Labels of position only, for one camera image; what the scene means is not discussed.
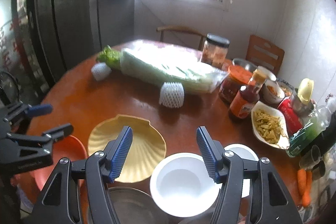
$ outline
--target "chair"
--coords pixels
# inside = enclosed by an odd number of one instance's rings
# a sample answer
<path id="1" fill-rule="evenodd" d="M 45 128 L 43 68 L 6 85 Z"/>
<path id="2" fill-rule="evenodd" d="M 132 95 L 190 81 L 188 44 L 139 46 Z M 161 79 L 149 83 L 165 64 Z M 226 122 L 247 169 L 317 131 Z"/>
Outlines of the chair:
<path id="1" fill-rule="evenodd" d="M 168 26 L 162 26 L 162 27 L 158 27 L 156 28 L 157 32 L 161 32 L 161 36 L 160 36 L 160 41 L 163 42 L 163 34 L 165 31 L 172 31 L 172 32 L 181 32 L 181 33 L 189 33 L 189 34 L 195 34 L 201 37 L 201 40 L 199 41 L 198 44 L 198 50 L 202 50 L 203 49 L 203 43 L 204 43 L 204 38 L 206 37 L 206 34 L 202 34 L 199 31 L 187 27 L 187 26 L 183 26 L 183 25 L 168 25 Z"/>
<path id="2" fill-rule="evenodd" d="M 264 66 L 277 75 L 284 55 L 285 51 L 283 49 L 275 46 L 266 39 L 252 34 L 250 36 L 250 42 L 245 59 L 251 61 L 257 66 Z"/>

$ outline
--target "yellow plate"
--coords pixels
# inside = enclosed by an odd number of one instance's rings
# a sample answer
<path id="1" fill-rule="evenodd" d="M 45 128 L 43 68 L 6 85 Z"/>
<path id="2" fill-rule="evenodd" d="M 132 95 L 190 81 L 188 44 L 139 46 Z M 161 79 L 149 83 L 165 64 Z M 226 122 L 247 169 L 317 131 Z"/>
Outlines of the yellow plate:
<path id="1" fill-rule="evenodd" d="M 166 142 L 161 134 L 151 126 L 150 121 L 118 114 L 115 118 L 98 124 L 88 140 L 88 153 L 104 150 L 110 140 L 115 140 L 124 126 L 133 130 L 133 142 L 124 167 L 116 181 L 138 182 L 152 175 L 156 165 L 166 156 Z"/>

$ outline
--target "orange carrot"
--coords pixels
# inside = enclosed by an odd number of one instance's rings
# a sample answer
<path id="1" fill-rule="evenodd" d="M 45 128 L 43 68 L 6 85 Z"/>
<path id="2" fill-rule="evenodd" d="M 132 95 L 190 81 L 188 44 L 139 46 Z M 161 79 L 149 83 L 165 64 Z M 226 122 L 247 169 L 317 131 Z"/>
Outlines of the orange carrot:
<path id="1" fill-rule="evenodd" d="M 297 171 L 297 185 L 299 188 L 299 193 L 301 196 L 305 193 L 306 189 L 307 175 L 305 169 L 300 169 Z"/>
<path id="2" fill-rule="evenodd" d="M 307 175 L 306 189 L 305 189 L 305 192 L 302 196 L 302 206 L 305 207 L 305 208 L 308 207 L 310 205 L 310 202 L 311 202 L 311 198 L 310 198 L 310 190 L 311 190 L 311 184 L 312 184 L 312 173 L 311 173 L 311 171 L 307 171 L 306 175 Z"/>

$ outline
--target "sauce bottle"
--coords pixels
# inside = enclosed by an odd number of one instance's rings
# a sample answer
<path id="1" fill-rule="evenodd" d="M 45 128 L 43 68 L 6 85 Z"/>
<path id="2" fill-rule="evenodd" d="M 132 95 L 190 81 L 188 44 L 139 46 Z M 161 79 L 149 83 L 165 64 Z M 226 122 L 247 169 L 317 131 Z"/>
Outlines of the sauce bottle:
<path id="1" fill-rule="evenodd" d="M 247 85 L 237 92 L 229 108 L 229 117 L 234 120 L 246 118 L 255 104 L 259 101 L 259 91 L 266 81 L 267 76 L 257 68 Z"/>

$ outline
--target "round wooden table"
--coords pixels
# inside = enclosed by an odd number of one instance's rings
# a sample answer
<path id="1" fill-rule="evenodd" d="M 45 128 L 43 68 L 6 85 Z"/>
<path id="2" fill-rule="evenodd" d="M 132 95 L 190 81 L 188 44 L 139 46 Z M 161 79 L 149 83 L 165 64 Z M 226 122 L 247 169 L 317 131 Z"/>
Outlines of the round wooden table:
<path id="1" fill-rule="evenodd" d="M 156 47 L 168 46 L 161 42 L 138 40 L 116 46 L 115 49 L 137 49 L 147 44 Z M 201 53 L 197 50 L 169 45 L 170 52 L 172 47 L 179 53 L 200 58 Z M 97 82 L 91 74 L 94 64 L 95 56 L 69 70 L 56 83 L 43 100 L 43 103 L 53 105 L 53 112 L 34 118 L 28 130 L 29 135 L 40 135 L 47 129 L 70 122 L 74 127 L 73 135 L 87 147 L 89 135 L 98 123 L 117 114 L 127 114 L 151 121 L 151 125 L 166 141 L 167 156 L 179 152 L 200 155 L 196 129 L 205 126 L 211 137 L 220 141 L 224 147 L 241 143 L 249 146 L 259 157 L 268 157 L 288 187 L 295 204 L 299 204 L 296 179 L 298 160 L 289 158 L 283 150 L 259 142 L 253 135 L 251 119 L 234 123 L 228 117 L 229 105 L 218 97 L 218 88 L 211 94 L 186 95 L 180 109 L 168 109 L 159 105 L 159 87 L 124 76 L 117 70 L 112 71 L 107 79 Z M 129 186 L 150 193 L 149 179 L 138 183 L 113 185 Z M 28 198 L 35 202 L 39 191 L 29 173 L 21 175 L 21 186 Z M 85 185 L 81 187 L 81 203 L 86 221 L 88 201 Z M 246 207 L 246 203 L 242 202 L 242 207 Z"/>

